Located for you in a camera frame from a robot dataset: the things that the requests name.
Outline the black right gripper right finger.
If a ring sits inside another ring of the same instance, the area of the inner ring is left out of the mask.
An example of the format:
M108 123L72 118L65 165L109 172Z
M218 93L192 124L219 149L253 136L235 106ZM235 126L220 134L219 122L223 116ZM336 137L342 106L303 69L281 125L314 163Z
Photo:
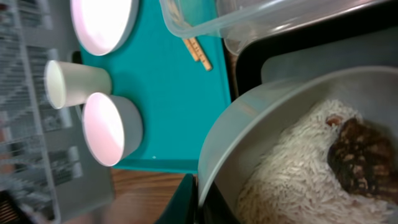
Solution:
M205 203L198 209L198 222L204 224L239 224L215 183L212 183Z

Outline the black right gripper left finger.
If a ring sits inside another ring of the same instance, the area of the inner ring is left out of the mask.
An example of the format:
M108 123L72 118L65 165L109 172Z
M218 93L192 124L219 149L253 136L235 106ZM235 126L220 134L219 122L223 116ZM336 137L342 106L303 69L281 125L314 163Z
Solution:
M194 224L196 178L186 174L155 224Z

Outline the small white bowl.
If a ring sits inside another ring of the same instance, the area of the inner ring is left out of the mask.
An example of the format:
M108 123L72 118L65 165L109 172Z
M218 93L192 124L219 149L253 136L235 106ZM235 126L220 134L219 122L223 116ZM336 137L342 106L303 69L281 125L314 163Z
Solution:
M83 133L93 157L112 167L139 148L144 127L139 110L122 96L96 92L83 108Z

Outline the grey bowl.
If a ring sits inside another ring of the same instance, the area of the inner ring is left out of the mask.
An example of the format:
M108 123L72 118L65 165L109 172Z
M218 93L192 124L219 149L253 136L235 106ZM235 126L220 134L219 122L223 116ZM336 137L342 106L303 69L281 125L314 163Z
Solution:
M339 100L358 110L363 117L358 121L390 140L397 167L396 68L356 67L317 78L283 79L240 96L210 129L198 163L199 207L215 183L238 219L239 193L261 156L276 145L282 131L325 100ZM389 204L394 212L387 223L396 223L397 204Z

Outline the white paper cup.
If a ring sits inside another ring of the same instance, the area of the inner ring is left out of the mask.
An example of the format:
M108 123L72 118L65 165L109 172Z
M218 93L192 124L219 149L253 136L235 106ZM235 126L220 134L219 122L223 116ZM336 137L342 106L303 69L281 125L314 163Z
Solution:
M47 98L55 109L84 104L96 92L110 94L109 73L98 67L49 60L44 70Z

